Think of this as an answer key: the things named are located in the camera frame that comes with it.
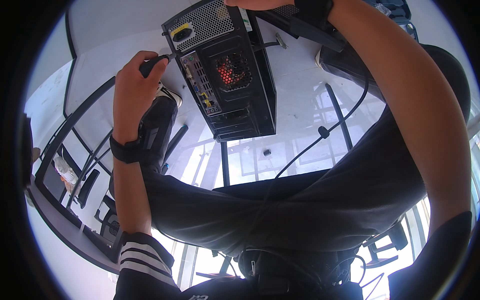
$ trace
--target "black shirt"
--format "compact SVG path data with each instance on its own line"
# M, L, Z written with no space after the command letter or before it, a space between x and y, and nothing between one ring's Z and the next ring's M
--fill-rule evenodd
M391 300L432 298L468 244L471 218L471 212L465 212L443 224L411 266L388 276ZM143 233L124 234L122 239L115 300L266 299L239 278L210 279L181 292L171 275L173 257L157 240Z

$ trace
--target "sneaker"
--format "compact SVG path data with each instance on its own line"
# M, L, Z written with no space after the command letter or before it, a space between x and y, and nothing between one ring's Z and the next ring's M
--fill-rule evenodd
M155 98L158 98L158 97L161 97L161 96L166 96L170 99L175 100L175 102L177 103L177 107L180 107L182 102L183 102L183 100L182 100L182 98L179 94L167 89L166 87L163 86L162 82L159 82L158 83L158 89L156 90Z
M322 52L322 48L320 48L320 50L318 50L318 53L317 55L315 56L315 64L317 65L317 67L319 67L320 69L322 69L322 65L320 63L320 52Z

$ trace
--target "black sleeve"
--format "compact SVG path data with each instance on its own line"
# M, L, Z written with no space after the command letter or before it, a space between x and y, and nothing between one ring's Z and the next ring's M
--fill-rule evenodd
M471 212L450 219L433 233L411 266L388 276L390 299L432 299L461 259L471 221Z
M172 278L173 257L144 233L123 233L120 276L114 300L176 299L180 294Z

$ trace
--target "screwdriver handle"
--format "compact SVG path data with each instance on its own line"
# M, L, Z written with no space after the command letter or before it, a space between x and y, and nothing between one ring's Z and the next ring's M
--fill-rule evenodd
M161 55L159 57L155 57L154 59L144 62L140 66L140 73L142 73L143 77L147 78L150 72L152 71L153 66L155 66L156 63L161 61L162 59L167 59L168 62L170 62L170 58L168 57L168 55Z

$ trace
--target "black computer tower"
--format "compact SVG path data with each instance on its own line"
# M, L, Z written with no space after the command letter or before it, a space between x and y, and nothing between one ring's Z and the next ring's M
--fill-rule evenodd
M255 16L203 0L162 25L218 142L276 133L276 90Z

